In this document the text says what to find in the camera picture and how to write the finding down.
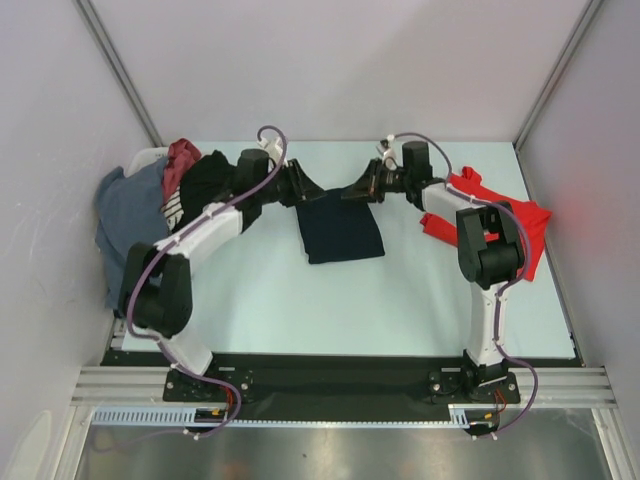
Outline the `navy tank top red trim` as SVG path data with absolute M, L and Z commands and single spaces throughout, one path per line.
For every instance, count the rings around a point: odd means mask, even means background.
M 343 200 L 341 189 L 296 207 L 304 252 L 311 265 L 385 255 L 376 220 L 366 203 Z

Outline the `grey-blue tank top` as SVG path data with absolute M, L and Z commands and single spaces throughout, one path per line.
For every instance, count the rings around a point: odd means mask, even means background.
M 127 176 L 116 167 L 100 181 L 93 205 L 98 217 L 95 243 L 103 260 L 106 308 L 117 311 L 129 249 L 136 243 L 153 244 L 169 234 L 164 214 L 162 181 L 167 159 Z

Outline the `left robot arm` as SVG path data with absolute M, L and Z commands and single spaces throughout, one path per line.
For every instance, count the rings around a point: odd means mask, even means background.
M 209 368 L 213 354 L 191 323 L 194 273 L 248 230 L 264 206 L 296 207 L 325 194 L 297 160 L 283 159 L 274 148 L 245 149 L 235 164 L 214 151 L 182 177 L 183 215 L 174 232 L 130 248 L 119 298 L 127 327 L 132 336 L 154 341 L 173 367 L 189 372 L 185 385 L 197 398 L 214 397 L 221 376 Z

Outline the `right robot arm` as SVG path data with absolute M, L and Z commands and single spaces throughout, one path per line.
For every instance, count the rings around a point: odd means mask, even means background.
M 506 202 L 489 201 L 453 185 L 449 159 L 447 176 L 433 174 L 430 149 L 444 150 L 424 136 L 407 141 L 401 154 L 390 135 L 377 146 L 379 156 L 342 193 L 348 201 L 381 203 L 388 193 L 403 194 L 426 213 L 453 222 L 457 259 L 471 288 L 470 335 L 463 350 L 461 388 L 473 401 L 484 401 L 507 378 L 507 354 L 502 340 L 508 289 L 529 268 L 530 242 L 526 230 Z

